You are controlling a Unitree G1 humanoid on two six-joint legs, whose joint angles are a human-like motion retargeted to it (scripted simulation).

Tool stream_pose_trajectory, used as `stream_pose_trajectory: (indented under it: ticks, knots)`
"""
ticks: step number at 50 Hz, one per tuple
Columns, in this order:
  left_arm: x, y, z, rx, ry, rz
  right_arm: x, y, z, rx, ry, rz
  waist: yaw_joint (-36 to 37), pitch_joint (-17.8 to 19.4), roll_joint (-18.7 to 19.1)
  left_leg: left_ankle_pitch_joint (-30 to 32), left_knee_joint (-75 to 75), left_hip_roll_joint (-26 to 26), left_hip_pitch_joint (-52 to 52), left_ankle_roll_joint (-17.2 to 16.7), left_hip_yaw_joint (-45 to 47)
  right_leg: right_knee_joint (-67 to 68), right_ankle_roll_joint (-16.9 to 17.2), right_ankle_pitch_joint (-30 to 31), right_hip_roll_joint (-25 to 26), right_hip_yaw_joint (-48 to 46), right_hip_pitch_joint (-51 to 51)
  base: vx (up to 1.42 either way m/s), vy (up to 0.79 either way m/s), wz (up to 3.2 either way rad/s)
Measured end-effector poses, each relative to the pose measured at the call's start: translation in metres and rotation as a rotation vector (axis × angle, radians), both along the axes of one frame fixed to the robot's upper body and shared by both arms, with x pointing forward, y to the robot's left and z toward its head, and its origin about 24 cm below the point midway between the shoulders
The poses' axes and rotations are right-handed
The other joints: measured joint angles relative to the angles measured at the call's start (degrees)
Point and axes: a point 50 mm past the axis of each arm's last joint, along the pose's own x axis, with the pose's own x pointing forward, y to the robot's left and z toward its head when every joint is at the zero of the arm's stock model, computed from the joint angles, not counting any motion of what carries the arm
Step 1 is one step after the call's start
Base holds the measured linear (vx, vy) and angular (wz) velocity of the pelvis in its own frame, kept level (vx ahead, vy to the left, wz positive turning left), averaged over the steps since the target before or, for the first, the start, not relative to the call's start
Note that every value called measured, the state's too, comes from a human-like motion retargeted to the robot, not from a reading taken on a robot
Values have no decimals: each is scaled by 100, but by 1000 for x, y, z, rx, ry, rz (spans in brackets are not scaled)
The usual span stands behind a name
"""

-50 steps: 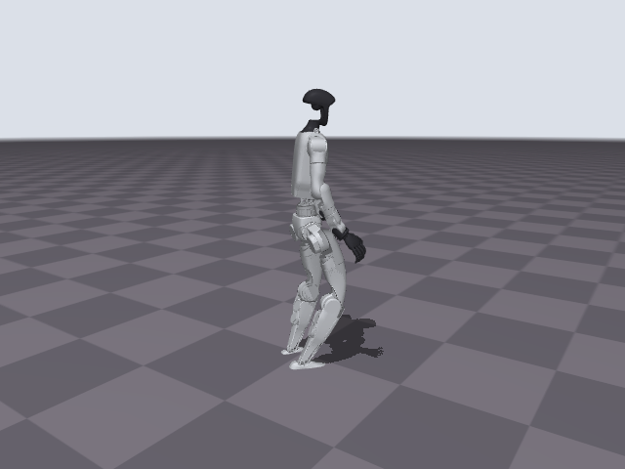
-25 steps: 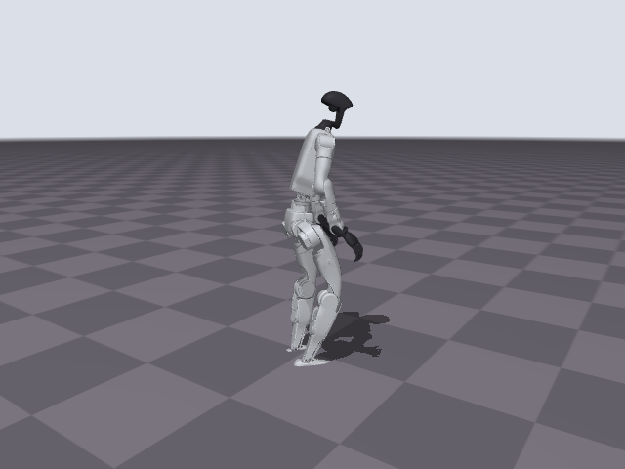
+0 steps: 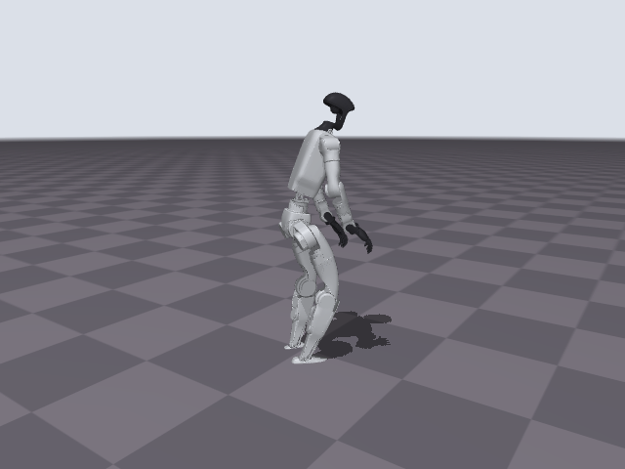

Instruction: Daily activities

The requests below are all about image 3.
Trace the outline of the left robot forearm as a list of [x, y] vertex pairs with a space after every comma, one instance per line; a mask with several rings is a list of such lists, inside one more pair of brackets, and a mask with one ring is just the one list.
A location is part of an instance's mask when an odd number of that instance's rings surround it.
[[323, 216], [324, 213], [325, 212], [329, 212], [331, 215], [332, 215], [332, 213], [328, 209], [328, 204], [327, 204], [327, 201], [326, 201], [326, 199], [324, 197], [324, 194], [323, 194], [322, 185], [321, 185], [318, 193], [316, 194], [315, 198], [313, 199], [313, 202], [314, 202], [314, 205], [315, 205], [315, 208], [316, 208], [317, 212], [319, 213], [319, 219], [322, 222], [327, 222], [326, 219]]

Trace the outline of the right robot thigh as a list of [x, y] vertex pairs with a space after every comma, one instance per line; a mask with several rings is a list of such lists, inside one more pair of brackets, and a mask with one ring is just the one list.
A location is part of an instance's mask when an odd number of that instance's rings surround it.
[[306, 226], [302, 221], [293, 226], [293, 236], [298, 246], [303, 250], [309, 249], [312, 265], [317, 275], [323, 280], [324, 286], [314, 295], [317, 304], [322, 293], [331, 293], [335, 297], [335, 304], [339, 292], [339, 277], [334, 253], [316, 225]]

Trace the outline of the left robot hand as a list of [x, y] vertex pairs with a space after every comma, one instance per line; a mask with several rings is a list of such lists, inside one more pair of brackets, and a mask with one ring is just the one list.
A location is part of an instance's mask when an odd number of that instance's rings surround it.
[[335, 217], [333, 217], [329, 212], [325, 212], [323, 216], [327, 221], [325, 222], [325, 224], [330, 225], [332, 229], [338, 234], [340, 238], [339, 245], [341, 245], [341, 247], [343, 246], [344, 248], [348, 243], [348, 237], [346, 236], [343, 228], [335, 221]]

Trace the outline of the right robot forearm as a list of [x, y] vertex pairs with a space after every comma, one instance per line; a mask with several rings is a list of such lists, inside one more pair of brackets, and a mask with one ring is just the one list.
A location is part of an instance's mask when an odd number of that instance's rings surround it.
[[348, 233], [348, 231], [346, 231], [346, 226], [349, 224], [355, 226], [355, 223], [353, 220], [351, 209], [348, 205], [349, 201], [346, 195], [345, 187], [342, 182], [339, 183], [339, 190], [340, 190], [341, 196], [335, 197], [332, 200], [332, 204], [334, 208], [336, 209], [336, 213], [341, 222], [344, 232]]

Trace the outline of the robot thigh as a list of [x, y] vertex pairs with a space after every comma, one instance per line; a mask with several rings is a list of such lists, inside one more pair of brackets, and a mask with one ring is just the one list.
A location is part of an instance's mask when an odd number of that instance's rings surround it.
[[317, 304], [322, 293], [331, 293], [335, 297], [335, 304], [339, 292], [339, 277], [334, 253], [316, 225], [306, 226], [302, 221], [293, 226], [293, 236], [298, 246], [303, 250], [309, 249], [312, 265], [317, 275], [323, 280], [324, 286], [314, 295]]
[[[290, 236], [285, 234], [282, 230], [281, 222], [278, 223], [278, 226], [283, 236], [288, 239]], [[295, 290], [298, 294], [302, 296], [311, 296], [315, 292], [317, 273], [310, 259], [310, 250], [307, 249], [303, 251], [298, 246], [294, 238], [292, 239], [291, 243], [296, 260], [304, 272], [304, 274], [297, 279], [295, 283]]]

